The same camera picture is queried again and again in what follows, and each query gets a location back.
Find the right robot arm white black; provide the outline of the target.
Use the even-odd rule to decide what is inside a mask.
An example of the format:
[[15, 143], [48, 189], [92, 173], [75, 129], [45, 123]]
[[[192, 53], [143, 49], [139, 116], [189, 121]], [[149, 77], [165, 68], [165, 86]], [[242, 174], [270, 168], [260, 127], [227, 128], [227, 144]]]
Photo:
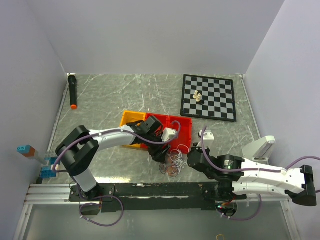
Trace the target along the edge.
[[230, 154], [213, 157], [208, 148], [201, 147], [191, 149], [187, 164], [215, 181], [205, 192], [215, 201], [243, 200], [257, 194], [290, 199], [300, 206], [317, 205], [313, 168], [309, 165], [285, 169]]

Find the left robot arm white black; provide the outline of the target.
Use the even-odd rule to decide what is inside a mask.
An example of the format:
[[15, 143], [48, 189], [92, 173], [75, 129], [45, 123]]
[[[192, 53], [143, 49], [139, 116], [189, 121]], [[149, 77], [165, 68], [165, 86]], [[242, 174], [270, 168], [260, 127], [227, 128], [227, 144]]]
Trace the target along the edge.
[[88, 130], [80, 125], [55, 152], [57, 161], [64, 165], [66, 172], [80, 188], [80, 197], [93, 201], [102, 195], [99, 184], [89, 170], [97, 152], [118, 146], [146, 145], [151, 158], [163, 164], [171, 148], [169, 143], [176, 135], [176, 130], [163, 127], [155, 116], [105, 130]]

